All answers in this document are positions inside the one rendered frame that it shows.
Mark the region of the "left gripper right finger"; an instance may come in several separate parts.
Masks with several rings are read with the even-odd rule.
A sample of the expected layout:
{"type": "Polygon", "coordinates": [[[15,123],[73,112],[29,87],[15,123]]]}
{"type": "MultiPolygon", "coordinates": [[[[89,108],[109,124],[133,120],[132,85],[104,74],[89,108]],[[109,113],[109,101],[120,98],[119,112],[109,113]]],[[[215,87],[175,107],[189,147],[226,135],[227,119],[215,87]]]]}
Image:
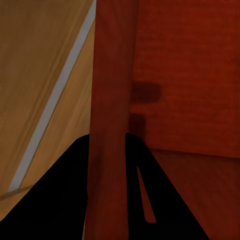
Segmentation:
{"type": "Polygon", "coordinates": [[[125,134],[129,240],[210,240],[145,142],[125,134]],[[139,168],[156,223],[145,220],[139,168]]]}

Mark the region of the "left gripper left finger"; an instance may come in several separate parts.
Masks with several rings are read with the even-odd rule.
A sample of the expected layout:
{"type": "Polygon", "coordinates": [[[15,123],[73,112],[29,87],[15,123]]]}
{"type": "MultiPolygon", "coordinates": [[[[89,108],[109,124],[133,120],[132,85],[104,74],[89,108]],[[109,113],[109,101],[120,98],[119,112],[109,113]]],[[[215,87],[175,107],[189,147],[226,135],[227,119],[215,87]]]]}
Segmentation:
{"type": "Polygon", "coordinates": [[[82,240],[89,138],[76,139],[0,221],[0,240],[82,240]]]}

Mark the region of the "storage box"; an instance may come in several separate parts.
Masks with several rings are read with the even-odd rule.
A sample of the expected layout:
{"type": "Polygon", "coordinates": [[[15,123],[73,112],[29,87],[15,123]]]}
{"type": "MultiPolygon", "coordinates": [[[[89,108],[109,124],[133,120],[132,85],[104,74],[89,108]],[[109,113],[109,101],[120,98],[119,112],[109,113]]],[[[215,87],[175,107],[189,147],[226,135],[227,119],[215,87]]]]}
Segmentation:
{"type": "Polygon", "coordinates": [[[126,134],[209,240],[240,240],[240,0],[96,0],[84,240],[129,240],[126,134]]]}

